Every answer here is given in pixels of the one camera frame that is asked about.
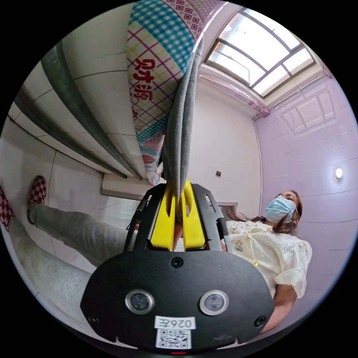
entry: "grey pipe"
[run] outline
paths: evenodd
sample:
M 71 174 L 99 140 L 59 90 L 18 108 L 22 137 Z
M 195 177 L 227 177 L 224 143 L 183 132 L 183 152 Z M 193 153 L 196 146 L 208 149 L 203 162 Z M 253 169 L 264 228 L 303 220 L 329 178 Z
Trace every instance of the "grey pipe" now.
M 58 140 L 60 143 L 74 150 L 76 153 L 82 155 L 83 157 L 87 158 L 93 163 L 96 163 L 101 167 L 111 171 L 112 173 L 127 179 L 127 176 L 125 174 L 121 173 L 119 170 L 113 168 L 106 162 L 102 161 L 101 159 L 97 158 L 96 156 L 88 152 L 85 148 L 80 146 L 71 137 L 69 137 L 64 131 L 62 131 L 62 129 L 60 129 L 55 124 L 50 122 L 29 100 L 29 98 L 24 93 L 23 89 L 19 91 L 14 102 L 18 106 L 19 110 L 23 112 L 28 119 L 30 119 L 33 123 L 35 123 L 39 128 L 41 128 L 47 134 L 51 135 L 53 138 Z
M 142 180 L 141 175 L 112 143 L 87 106 L 72 78 L 61 41 L 42 58 L 41 64 L 54 91 L 77 121 L 118 163 Z

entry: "brown hair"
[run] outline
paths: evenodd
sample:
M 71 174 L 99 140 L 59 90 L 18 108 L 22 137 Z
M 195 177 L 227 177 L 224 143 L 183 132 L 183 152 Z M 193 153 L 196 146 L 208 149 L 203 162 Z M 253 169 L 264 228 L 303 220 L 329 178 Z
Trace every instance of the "brown hair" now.
M 291 191 L 297 195 L 298 204 L 297 204 L 296 209 L 297 209 L 298 215 L 301 217 L 302 210 L 303 210 L 301 197 L 298 195 L 298 193 L 296 191 L 294 191 L 294 190 L 291 190 Z M 264 223 L 266 221 L 266 218 L 264 216 L 256 216 L 252 219 L 249 219 L 242 213 L 240 213 L 240 215 L 236 215 L 233 208 L 231 208 L 230 212 L 227 211 L 226 213 L 231 220 L 235 220 L 235 221 L 241 221 L 241 222 L 252 221 L 253 223 L 256 223 L 257 221 Z M 287 215 L 285 215 L 283 218 L 281 218 L 281 220 L 279 222 L 277 222 L 276 224 L 273 225 L 272 230 L 274 232 L 289 234 L 289 235 L 293 235 L 296 232 L 297 224 L 294 224 L 291 222 L 285 223 Z

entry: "grey cloth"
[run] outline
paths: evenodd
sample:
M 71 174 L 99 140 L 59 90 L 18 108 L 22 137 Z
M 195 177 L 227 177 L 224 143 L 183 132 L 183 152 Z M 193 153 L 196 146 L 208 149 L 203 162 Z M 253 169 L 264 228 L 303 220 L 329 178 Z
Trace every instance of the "grey cloth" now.
M 38 229 L 74 248 L 95 267 L 122 253 L 127 237 L 125 229 L 100 222 L 88 214 L 42 204 L 31 207 L 30 219 Z
M 31 206 L 30 218 L 37 228 L 74 248 L 96 267 L 123 251 L 127 231 L 87 214 L 36 203 Z M 80 302 L 91 274 L 40 248 L 16 218 L 10 220 L 9 234 L 16 255 L 35 287 L 62 312 L 89 327 Z
M 192 55 L 169 114 L 163 144 L 163 170 L 166 180 L 171 180 L 176 200 L 176 218 L 182 223 L 181 194 L 188 174 L 190 138 L 194 114 L 195 88 L 201 63 L 202 38 Z

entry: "window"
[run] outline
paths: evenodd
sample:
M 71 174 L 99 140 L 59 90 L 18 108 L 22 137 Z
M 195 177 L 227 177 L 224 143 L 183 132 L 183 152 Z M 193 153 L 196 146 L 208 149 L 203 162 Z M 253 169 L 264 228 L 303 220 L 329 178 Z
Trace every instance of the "window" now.
M 245 7 L 226 25 L 205 61 L 262 98 L 315 64 L 291 32 Z

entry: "qr code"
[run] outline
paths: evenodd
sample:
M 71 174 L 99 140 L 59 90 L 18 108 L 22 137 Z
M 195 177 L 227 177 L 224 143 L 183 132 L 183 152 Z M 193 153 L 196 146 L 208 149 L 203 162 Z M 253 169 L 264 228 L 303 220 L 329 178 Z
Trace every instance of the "qr code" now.
M 191 331 L 178 329 L 158 329 L 157 348 L 191 349 Z

